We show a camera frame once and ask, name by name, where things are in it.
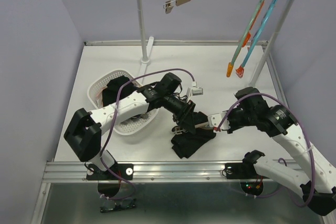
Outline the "black shorts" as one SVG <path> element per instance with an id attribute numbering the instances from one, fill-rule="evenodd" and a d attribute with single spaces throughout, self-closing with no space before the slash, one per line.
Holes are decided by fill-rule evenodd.
<path id="1" fill-rule="evenodd" d="M 179 158 L 190 158 L 199 148 L 216 137 L 212 129 L 201 127 L 196 128 L 196 134 L 180 131 L 178 126 L 173 127 L 172 132 L 174 133 L 171 139 L 172 150 Z"/>
<path id="2" fill-rule="evenodd" d="M 130 79 L 126 76 L 120 76 L 110 80 L 107 87 L 102 91 L 103 107 L 115 104 L 119 89 L 122 85 L 127 83 Z M 144 96 L 138 93 L 138 87 L 133 82 L 128 83 L 120 93 L 120 100 L 118 108 L 126 107 L 136 101 L 144 101 Z"/>

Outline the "blue plastic clip hanger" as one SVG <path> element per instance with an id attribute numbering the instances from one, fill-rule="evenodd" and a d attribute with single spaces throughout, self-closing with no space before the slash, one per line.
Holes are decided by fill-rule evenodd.
<path id="1" fill-rule="evenodd" d="M 255 48 L 256 44 L 257 44 L 257 41 L 259 40 L 259 37 L 261 36 L 263 30 L 265 29 L 266 27 L 266 24 L 268 22 L 268 19 L 269 17 L 271 16 L 272 14 L 272 11 L 274 10 L 275 6 L 276 6 L 276 3 L 277 3 L 278 0 L 272 0 L 272 2 L 270 3 L 267 11 L 265 12 L 264 16 L 263 16 L 263 19 L 260 23 L 260 26 L 258 28 L 258 30 L 255 32 L 252 40 L 251 40 L 251 45 L 250 47 L 248 48 L 248 53 L 247 55 L 245 56 L 242 64 L 239 66 L 239 68 L 236 69 L 236 74 L 239 78 L 242 78 L 243 75 L 244 75 L 244 67 L 245 65 L 247 64 L 251 54 L 252 54 L 252 51 L 253 49 Z"/>

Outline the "grey striped underwear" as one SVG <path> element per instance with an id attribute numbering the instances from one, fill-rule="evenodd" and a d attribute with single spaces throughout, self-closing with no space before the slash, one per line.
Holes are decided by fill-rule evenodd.
<path id="1" fill-rule="evenodd" d="M 127 124 L 130 124 L 130 123 L 133 123 L 133 122 L 137 122 L 140 119 L 147 120 L 148 118 L 149 118 L 148 113 L 138 114 L 138 115 L 135 115 L 135 116 L 121 122 L 120 124 L 127 125 Z"/>

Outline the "white underwear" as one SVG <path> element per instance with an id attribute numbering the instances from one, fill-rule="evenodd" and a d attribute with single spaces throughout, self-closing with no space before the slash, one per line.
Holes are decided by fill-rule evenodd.
<path id="1" fill-rule="evenodd" d="M 95 96 L 95 101 L 97 104 L 97 107 L 101 108 L 103 107 L 103 101 L 102 101 L 102 90 L 100 90 L 96 96 Z"/>

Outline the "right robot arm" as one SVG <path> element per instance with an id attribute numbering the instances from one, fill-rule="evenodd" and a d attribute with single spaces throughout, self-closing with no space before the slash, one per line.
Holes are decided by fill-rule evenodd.
<path id="1" fill-rule="evenodd" d="M 320 216 L 332 213 L 335 210 L 335 166 L 308 140 L 293 113 L 281 102 L 269 106 L 265 96 L 253 87 L 239 90 L 235 94 L 237 102 L 223 112 L 218 128 L 231 134 L 243 127 L 256 127 L 284 148 L 301 171 L 254 150 L 231 168 L 229 178 L 257 175 L 270 178 L 301 197 L 302 207 L 309 207 Z"/>

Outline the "green plastic clip hanger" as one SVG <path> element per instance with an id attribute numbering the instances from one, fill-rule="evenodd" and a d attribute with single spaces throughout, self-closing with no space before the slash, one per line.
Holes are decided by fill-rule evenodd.
<path id="1" fill-rule="evenodd" d="M 259 0 L 258 1 L 257 5 L 256 5 L 256 8 L 255 8 L 255 10 L 254 10 L 254 12 L 253 12 L 250 20 L 249 20 L 249 22 L 248 22 L 248 24 L 247 24 L 244 32 L 243 32 L 243 35 L 241 36 L 241 38 L 240 38 L 240 40 L 238 42 L 238 46 L 237 46 L 237 48 L 236 48 L 236 50 L 235 50 L 235 52 L 234 52 L 234 54 L 232 56 L 232 59 L 228 63 L 228 67 L 227 67 L 227 71 L 226 71 L 226 77 L 228 77 L 228 78 L 232 74 L 232 71 L 233 71 L 233 68 L 234 68 L 234 64 L 236 62 L 236 59 L 237 59 L 237 57 L 238 57 L 241 49 L 243 48 L 243 45 L 245 45 L 246 42 L 247 42 L 246 38 L 249 37 L 248 36 L 249 32 L 250 32 L 251 28 L 253 27 L 253 24 L 256 21 L 258 14 L 260 13 L 260 10 L 261 10 L 261 8 L 263 6 L 264 1 L 265 0 Z"/>

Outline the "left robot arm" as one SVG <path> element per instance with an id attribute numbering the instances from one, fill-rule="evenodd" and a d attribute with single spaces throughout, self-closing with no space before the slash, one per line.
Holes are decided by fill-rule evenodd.
<path id="1" fill-rule="evenodd" d="M 145 85 L 125 98 L 117 93 L 116 102 L 100 109 L 77 110 L 67 126 L 64 139 L 81 162 L 91 162 L 106 179 L 117 172 L 116 160 L 101 143 L 105 132 L 112 133 L 116 124 L 152 110 L 165 108 L 173 115 L 173 121 L 182 129 L 195 134 L 195 104 L 182 101 L 175 95 L 181 79 L 168 72 L 155 85 Z"/>

